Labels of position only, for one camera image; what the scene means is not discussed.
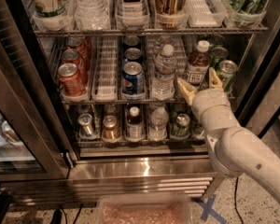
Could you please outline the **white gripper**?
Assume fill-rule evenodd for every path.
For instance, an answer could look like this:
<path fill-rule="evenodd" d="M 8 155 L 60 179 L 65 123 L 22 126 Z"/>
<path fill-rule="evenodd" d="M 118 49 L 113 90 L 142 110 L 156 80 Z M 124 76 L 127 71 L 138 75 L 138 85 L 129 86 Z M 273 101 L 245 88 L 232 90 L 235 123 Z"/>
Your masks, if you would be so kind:
<path fill-rule="evenodd" d="M 197 93 L 197 89 L 181 77 L 177 79 L 177 86 L 206 134 L 221 134 L 230 127 L 240 126 L 213 67 L 209 68 L 210 89 Z"/>

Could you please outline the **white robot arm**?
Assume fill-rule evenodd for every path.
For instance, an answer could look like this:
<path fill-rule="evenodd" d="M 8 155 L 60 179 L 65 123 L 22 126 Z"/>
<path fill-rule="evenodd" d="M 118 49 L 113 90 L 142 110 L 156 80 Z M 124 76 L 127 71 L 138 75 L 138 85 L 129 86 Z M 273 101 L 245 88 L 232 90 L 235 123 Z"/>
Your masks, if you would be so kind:
<path fill-rule="evenodd" d="M 210 161 L 225 177 L 250 176 L 280 204 L 280 158 L 247 128 L 240 125 L 215 71 L 211 87 L 199 91 L 185 79 L 177 87 L 204 130 Z"/>

